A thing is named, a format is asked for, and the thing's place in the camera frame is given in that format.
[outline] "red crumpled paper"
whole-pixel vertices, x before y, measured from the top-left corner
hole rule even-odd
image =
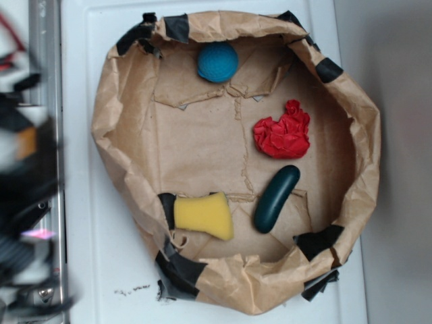
[[[254,139],[258,151],[275,159],[298,159],[311,145],[308,125],[311,118],[300,108],[300,102],[289,100],[286,112],[279,121],[267,117],[254,126]]]

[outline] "pink light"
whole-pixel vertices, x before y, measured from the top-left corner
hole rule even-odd
[[[55,233],[43,228],[43,229],[31,229],[30,231],[23,232],[22,235],[29,236],[31,238],[40,238],[42,240],[49,240],[50,238],[55,236]]]

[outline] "wrinkled brown paper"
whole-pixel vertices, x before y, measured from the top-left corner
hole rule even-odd
[[[293,23],[224,11],[189,15],[189,23],[185,45],[166,37],[164,21],[157,22],[151,43],[162,59],[138,44],[122,57],[116,47],[110,50],[92,135],[151,255],[171,237],[181,254],[208,263],[197,300],[260,314],[346,262],[377,199],[379,112],[347,74],[319,81],[315,66],[325,57]],[[225,84],[205,82],[196,75],[201,43],[226,40],[238,52],[238,72]],[[257,102],[257,95],[265,96]],[[288,99],[299,100],[310,115],[311,146],[301,159],[275,160],[255,149],[252,127],[264,117],[277,119]],[[259,234],[254,207],[287,164],[299,167],[300,181],[274,229]],[[170,233],[158,194],[217,191],[229,199],[233,240]],[[292,236],[331,223],[344,227],[334,251],[308,261]]]

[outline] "teal ball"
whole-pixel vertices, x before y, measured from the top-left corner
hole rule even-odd
[[[237,67],[238,55],[228,43],[210,43],[198,56],[198,74],[210,82],[229,80],[236,73]]]

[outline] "dark green cucumber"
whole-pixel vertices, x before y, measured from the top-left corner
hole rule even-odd
[[[257,230],[263,234],[271,231],[299,179],[300,170],[294,165],[287,165],[276,173],[256,206],[254,224]]]

